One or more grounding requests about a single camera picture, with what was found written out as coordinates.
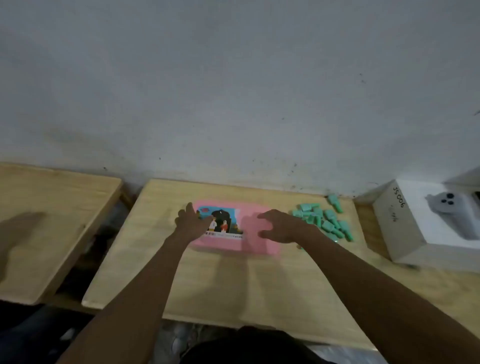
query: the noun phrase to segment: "left hand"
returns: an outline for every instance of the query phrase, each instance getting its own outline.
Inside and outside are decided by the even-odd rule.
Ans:
[[[207,231],[213,216],[207,218],[198,218],[191,202],[187,204],[185,210],[179,211],[179,216],[175,219],[177,225],[174,235],[181,240],[190,243],[200,238]]]

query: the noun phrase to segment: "forearm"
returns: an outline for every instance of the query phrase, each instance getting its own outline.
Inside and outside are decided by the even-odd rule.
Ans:
[[[171,235],[142,271],[80,333],[59,363],[145,363],[187,246]]]
[[[389,363],[480,363],[480,341],[425,299],[316,228],[296,241]]]

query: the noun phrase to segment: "wooden board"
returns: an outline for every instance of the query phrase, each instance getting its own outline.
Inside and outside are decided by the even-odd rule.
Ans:
[[[255,202],[289,211],[298,203],[328,203],[322,196],[204,183],[151,180],[143,189],[82,304],[105,307],[145,266],[174,229],[187,202]],[[367,248],[353,202],[341,199],[354,243],[342,242],[370,264],[422,294],[477,335],[480,276],[411,269]],[[175,276],[164,318],[238,328],[261,325],[304,340],[373,348],[316,264],[295,244],[279,259],[216,254],[188,248]]]
[[[51,295],[118,201],[118,178],[0,163],[0,299]]]

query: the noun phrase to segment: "handwritten label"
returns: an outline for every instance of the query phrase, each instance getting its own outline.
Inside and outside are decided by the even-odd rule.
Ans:
[[[398,203],[400,204],[400,207],[405,206],[406,202],[403,202],[403,197],[400,194],[398,187],[394,187],[393,190],[395,192],[396,199],[398,200]]]

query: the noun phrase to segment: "cartoon character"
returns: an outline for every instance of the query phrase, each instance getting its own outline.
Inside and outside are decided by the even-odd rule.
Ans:
[[[213,211],[212,216],[215,218],[216,222],[216,227],[214,231],[221,232],[223,225],[226,224],[227,228],[225,229],[225,232],[229,232],[232,219],[230,218],[230,214],[228,212],[220,209],[217,211]]]
[[[223,220],[223,224],[222,226],[220,226],[220,229],[222,230],[222,232],[227,232],[228,224],[226,220]]]
[[[216,221],[213,220],[211,223],[210,223],[210,226],[208,227],[208,231],[214,231],[216,228]]]

